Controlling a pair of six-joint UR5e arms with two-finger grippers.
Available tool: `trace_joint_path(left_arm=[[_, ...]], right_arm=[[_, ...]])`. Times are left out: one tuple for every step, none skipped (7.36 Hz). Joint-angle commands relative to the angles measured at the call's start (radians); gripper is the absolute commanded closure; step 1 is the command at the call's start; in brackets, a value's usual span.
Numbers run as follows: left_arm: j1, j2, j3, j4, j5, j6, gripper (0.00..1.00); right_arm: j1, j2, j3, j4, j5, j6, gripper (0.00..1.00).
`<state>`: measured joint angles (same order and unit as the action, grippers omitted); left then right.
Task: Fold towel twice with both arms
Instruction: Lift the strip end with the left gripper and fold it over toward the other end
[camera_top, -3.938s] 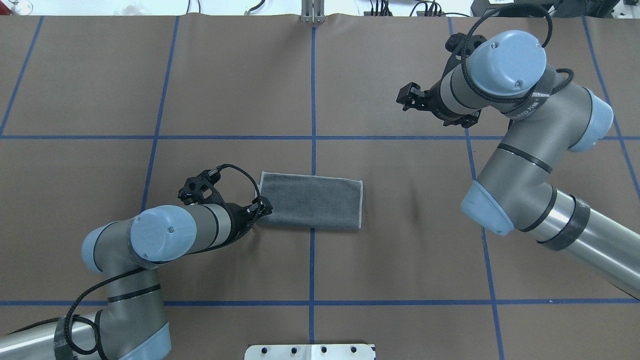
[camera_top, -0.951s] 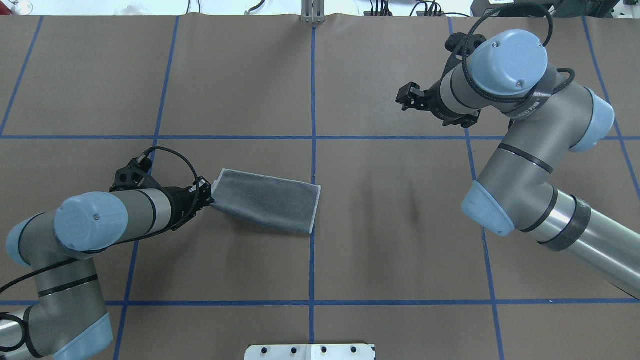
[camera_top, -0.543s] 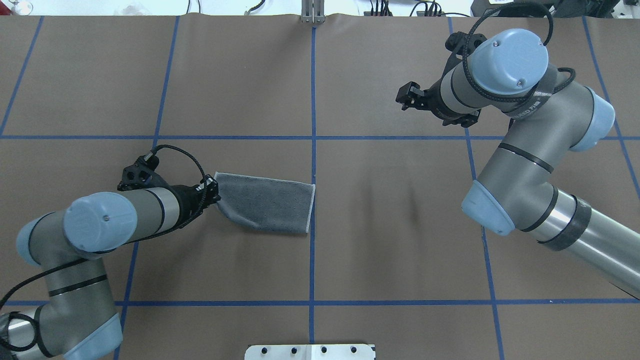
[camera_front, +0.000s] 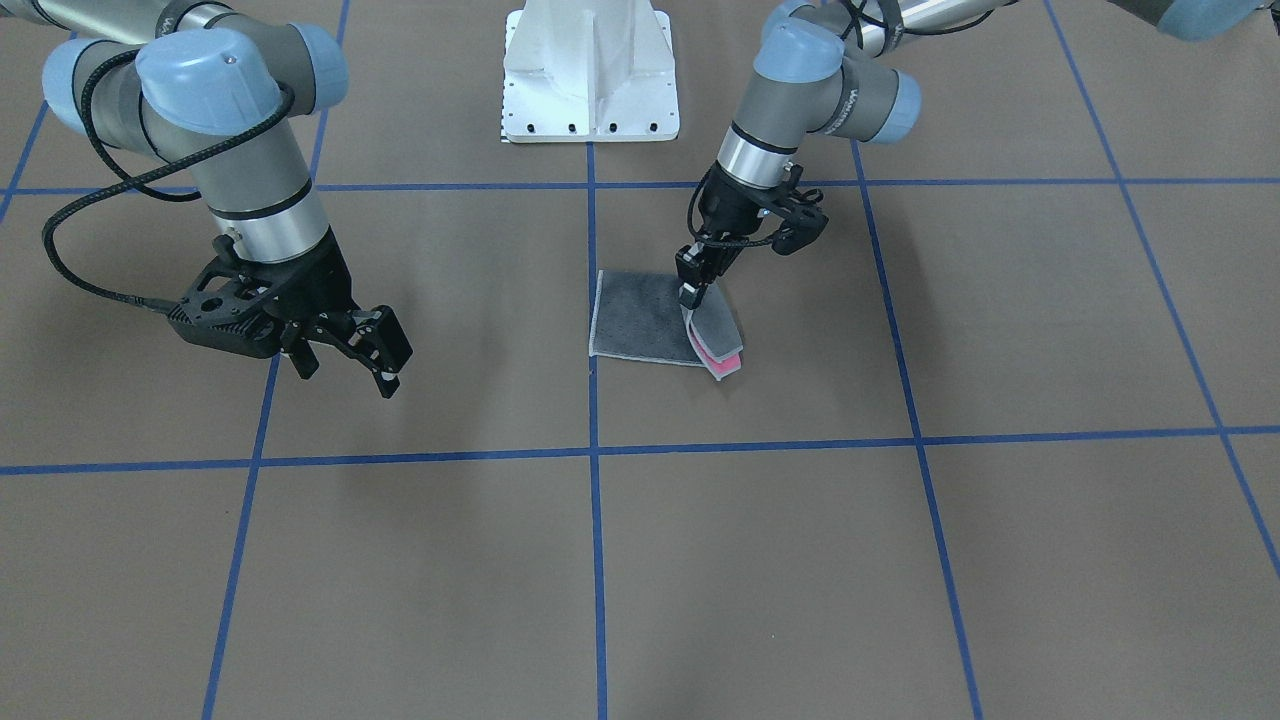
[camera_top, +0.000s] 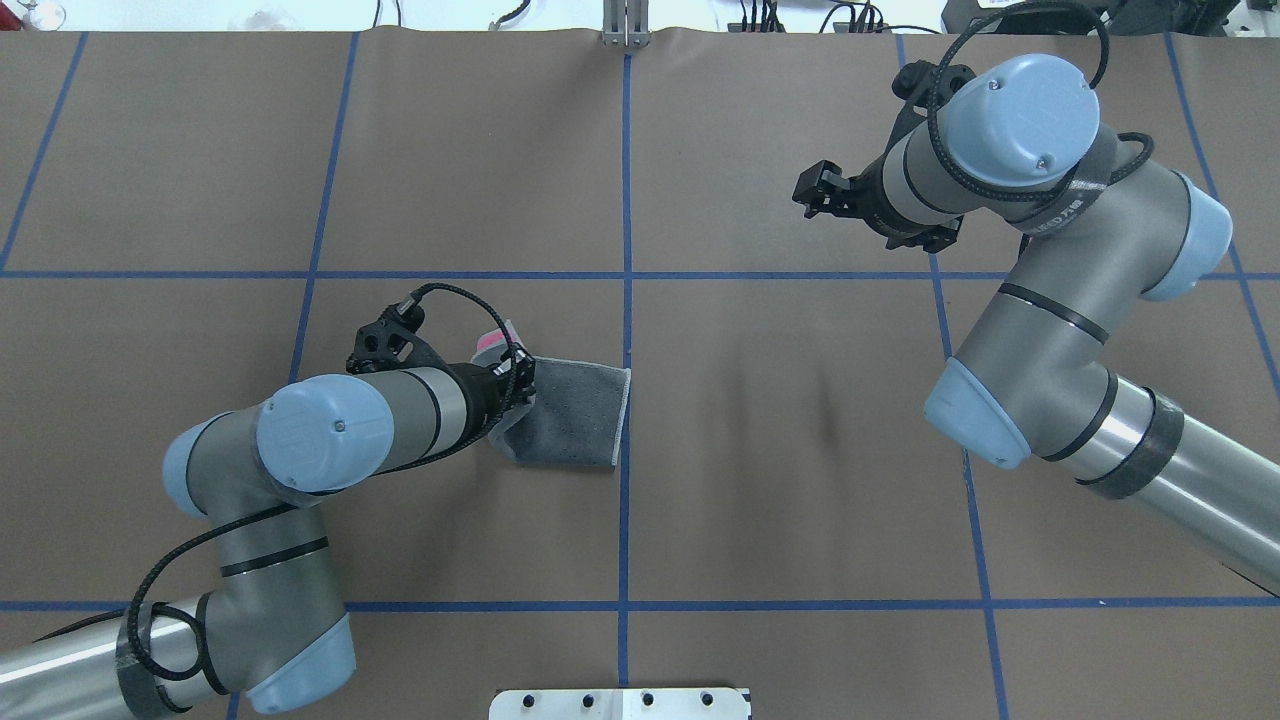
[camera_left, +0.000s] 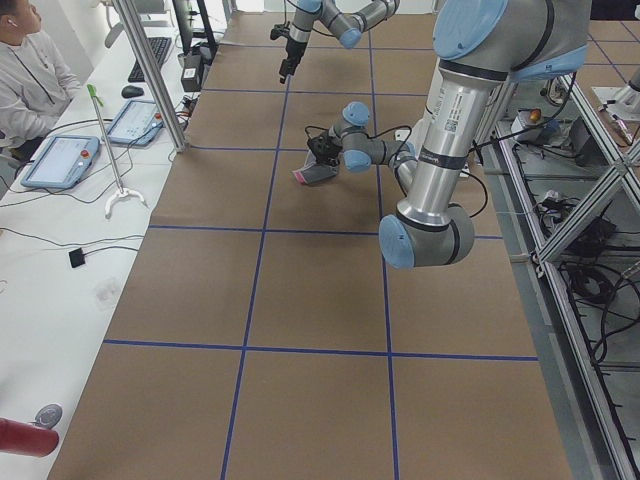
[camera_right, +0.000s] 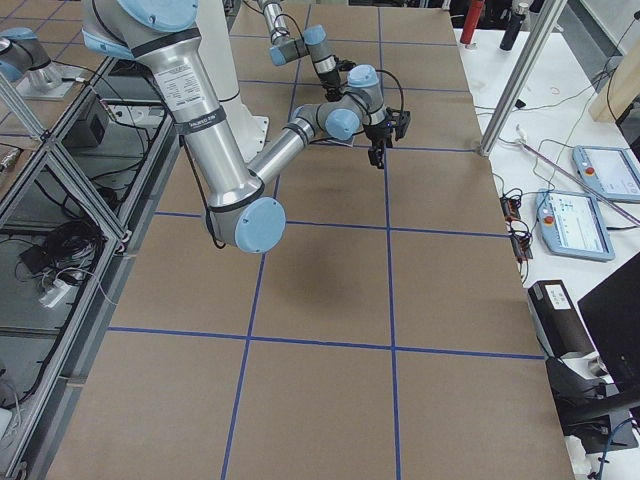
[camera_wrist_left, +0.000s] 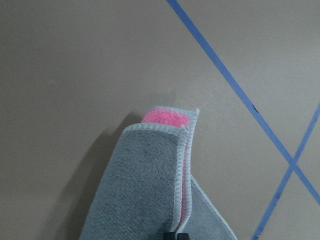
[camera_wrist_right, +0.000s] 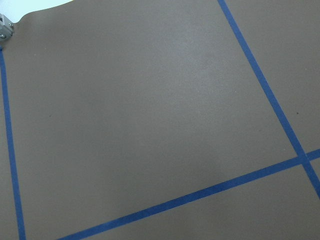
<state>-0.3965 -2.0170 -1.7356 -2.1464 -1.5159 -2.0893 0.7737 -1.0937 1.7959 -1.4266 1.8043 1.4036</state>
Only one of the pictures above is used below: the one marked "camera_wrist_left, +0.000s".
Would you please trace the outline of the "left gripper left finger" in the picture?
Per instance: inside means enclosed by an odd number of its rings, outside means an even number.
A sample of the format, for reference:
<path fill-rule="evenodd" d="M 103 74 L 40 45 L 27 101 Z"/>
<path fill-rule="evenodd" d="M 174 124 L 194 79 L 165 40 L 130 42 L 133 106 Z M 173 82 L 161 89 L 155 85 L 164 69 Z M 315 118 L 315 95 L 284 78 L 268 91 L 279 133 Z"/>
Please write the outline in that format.
<path fill-rule="evenodd" d="M 175 232 L 165 232 L 162 236 L 163 240 L 175 240 Z"/>

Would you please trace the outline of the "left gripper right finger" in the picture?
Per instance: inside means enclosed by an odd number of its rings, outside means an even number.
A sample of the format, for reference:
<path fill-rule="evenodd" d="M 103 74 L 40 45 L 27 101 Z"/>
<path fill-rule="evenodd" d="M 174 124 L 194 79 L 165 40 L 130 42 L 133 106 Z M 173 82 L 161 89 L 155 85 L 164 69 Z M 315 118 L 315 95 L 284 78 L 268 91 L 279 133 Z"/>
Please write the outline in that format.
<path fill-rule="evenodd" d="M 176 239 L 177 240 L 190 240 L 190 235 L 187 232 L 177 232 Z"/>

